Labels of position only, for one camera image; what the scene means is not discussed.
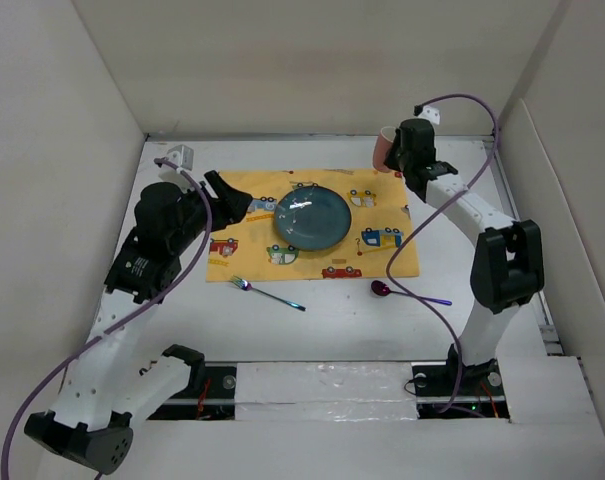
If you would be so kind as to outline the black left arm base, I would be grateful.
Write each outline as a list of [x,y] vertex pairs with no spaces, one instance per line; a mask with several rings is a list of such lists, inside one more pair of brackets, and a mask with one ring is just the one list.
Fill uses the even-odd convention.
[[149,417],[149,420],[234,420],[236,387],[236,364],[207,364],[205,377],[199,390],[178,392],[165,401]]

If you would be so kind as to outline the iridescent fork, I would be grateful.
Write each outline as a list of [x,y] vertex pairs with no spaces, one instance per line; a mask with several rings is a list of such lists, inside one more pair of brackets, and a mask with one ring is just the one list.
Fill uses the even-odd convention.
[[246,291],[246,292],[255,292],[255,293],[259,294],[259,295],[262,295],[262,296],[265,296],[265,297],[270,298],[272,300],[275,300],[275,301],[277,301],[279,303],[287,305],[287,306],[289,306],[289,307],[291,307],[293,309],[296,309],[298,311],[301,311],[301,312],[305,312],[306,311],[306,307],[305,306],[300,305],[299,303],[296,303],[296,302],[293,302],[293,301],[281,298],[281,297],[276,296],[274,294],[268,293],[268,292],[266,292],[266,291],[264,291],[262,289],[259,289],[257,287],[254,287],[248,280],[243,279],[241,277],[233,275],[231,277],[230,281],[231,281],[231,283],[233,285],[235,285],[237,288],[239,288],[239,289],[241,289],[243,291]]

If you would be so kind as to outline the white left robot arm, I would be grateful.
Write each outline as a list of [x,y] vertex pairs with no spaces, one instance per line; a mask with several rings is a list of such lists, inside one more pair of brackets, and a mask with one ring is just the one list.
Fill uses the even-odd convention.
[[95,471],[115,472],[136,426],[171,396],[194,396],[206,386],[205,357],[172,344],[148,371],[129,380],[143,329],[168,293],[190,273],[181,255],[196,240],[205,252],[212,233],[244,219],[250,194],[215,171],[184,191],[171,182],[145,187],[135,224],[107,274],[94,325],[56,402],[30,414],[24,432],[49,452]]

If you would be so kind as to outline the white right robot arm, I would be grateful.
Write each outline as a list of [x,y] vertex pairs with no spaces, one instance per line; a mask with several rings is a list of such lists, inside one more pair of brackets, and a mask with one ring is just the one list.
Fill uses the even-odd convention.
[[472,193],[447,162],[436,158],[434,128],[426,119],[403,121],[385,165],[402,174],[408,189],[443,214],[475,247],[470,273],[474,304],[444,369],[455,393],[476,387],[519,308],[544,286],[542,235],[532,220],[517,221]]

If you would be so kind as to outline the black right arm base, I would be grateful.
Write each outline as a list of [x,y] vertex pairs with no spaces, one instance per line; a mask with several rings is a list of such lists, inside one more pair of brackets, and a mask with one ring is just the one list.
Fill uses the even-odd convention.
[[444,361],[411,365],[412,377],[403,390],[416,400],[418,418],[504,419],[510,418],[498,362],[460,366],[451,345]]

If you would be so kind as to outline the teal round plate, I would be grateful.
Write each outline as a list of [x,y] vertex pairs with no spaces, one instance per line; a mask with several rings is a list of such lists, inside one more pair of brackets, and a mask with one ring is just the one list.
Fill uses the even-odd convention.
[[352,213],[335,191],[321,186],[287,193],[274,212],[274,229],[289,245],[302,251],[323,251],[341,243],[350,231]]

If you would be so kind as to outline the pink cup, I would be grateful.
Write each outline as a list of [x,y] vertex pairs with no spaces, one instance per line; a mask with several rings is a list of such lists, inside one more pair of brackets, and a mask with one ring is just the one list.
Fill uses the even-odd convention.
[[378,172],[390,172],[390,169],[385,164],[385,160],[393,145],[395,135],[396,128],[393,126],[385,126],[378,133],[372,156],[373,168]]

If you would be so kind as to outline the yellow cartoon print cloth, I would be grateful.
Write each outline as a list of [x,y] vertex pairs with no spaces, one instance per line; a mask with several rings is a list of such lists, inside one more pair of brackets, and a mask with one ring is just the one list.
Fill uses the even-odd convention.
[[[396,250],[402,252],[397,276],[418,276],[416,248],[403,243],[413,225],[399,174],[347,168],[224,171],[221,176],[253,200],[241,223],[212,235],[207,281],[226,282],[234,275],[251,282],[377,278]],[[325,187],[346,202],[351,226],[338,245],[305,252],[277,233],[278,202],[304,187]]]

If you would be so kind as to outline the purple iridescent spoon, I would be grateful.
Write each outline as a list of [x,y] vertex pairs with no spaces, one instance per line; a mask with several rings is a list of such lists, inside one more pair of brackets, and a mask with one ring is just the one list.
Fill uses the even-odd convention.
[[380,296],[380,297],[386,297],[386,296],[394,294],[394,295],[407,296],[410,298],[423,300],[425,302],[434,303],[434,304],[443,305],[443,306],[452,305],[452,302],[450,300],[419,296],[419,295],[415,295],[412,293],[406,293],[406,292],[402,292],[402,291],[392,290],[386,283],[384,283],[380,280],[372,281],[370,284],[370,288],[371,288],[371,291],[373,294]]

